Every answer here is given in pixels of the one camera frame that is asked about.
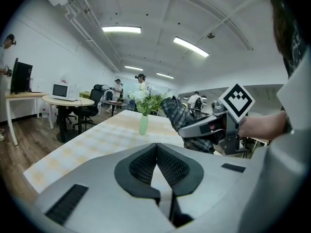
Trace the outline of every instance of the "ceiling light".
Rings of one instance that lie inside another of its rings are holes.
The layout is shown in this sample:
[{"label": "ceiling light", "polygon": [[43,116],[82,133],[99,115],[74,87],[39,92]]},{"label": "ceiling light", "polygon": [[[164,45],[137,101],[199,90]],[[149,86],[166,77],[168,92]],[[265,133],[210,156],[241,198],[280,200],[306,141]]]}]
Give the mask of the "ceiling light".
[{"label": "ceiling light", "polygon": [[197,52],[198,54],[204,56],[204,57],[208,57],[209,54],[207,52],[204,52],[202,49],[199,49],[198,47],[196,47],[195,45],[183,40],[183,39],[180,39],[178,37],[175,37],[174,39],[174,42],[181,45],[181,46],[184,46],[185,48],[188,48],[192,51],[195,51]]},{"label": "ceiling light", "polygon": [[138,71],[143,71],[141,68],[138,68],[138,67],[125,66],[125,68],[134,69],[134,70],[138,70]]},{"label": "ceiling light", "polygon": [[104,32],[129,32],[129,33],[141,33],[141,27],[103,27]]},{"label": "ceiling light", "polygon": [[165,75],[165,74],[162,74],[162,73],[158,73],[158,72],[157,72],[157,75],[160,75],[160,76],[163,76],[163,77],[166,77],[166,78],[170,78],[170,79],[174,78],[172,76],[168,76],[168,75]]}]

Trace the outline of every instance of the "monitor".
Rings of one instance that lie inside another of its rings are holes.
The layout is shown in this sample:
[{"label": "monitor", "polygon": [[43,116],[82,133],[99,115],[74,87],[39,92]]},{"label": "monitor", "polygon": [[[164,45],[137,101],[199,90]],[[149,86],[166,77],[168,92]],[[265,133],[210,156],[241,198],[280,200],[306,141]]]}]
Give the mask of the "monitor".
[{"label": "monitor", "polygon": [[29,82],[32,65],[18,62],[18,58],[15,60],[12,80],[11,80],[11,93],[27,92],[29,91]]}]

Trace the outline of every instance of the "green vase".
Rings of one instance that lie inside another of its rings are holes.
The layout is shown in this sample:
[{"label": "green vase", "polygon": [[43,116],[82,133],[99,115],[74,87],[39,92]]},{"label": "green vase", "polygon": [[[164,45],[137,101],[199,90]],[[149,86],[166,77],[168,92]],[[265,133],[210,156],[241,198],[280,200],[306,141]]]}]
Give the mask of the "green vase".
[{"label": "green vase", "polygon": [[148,116],[141,116],[140,124],[139,124],[139,133],[146,134],[148,128]]}]

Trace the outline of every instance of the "backpack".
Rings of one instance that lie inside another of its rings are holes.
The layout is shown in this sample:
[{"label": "backpack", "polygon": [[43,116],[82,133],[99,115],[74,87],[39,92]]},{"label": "backpack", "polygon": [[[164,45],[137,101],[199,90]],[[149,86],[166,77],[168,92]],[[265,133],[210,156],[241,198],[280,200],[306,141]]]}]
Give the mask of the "backpack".
[{"label": "backpack", "polygon": [[195,101],[195,104],[194,104],[194,108],[197,110],[201,110],[201,106],[202,106],[201,98],[197,98],[197,100]]},{"label": "backpack", "polygon": [[112,100],[112,92],[111,91],[107,91],[106,100]]}]

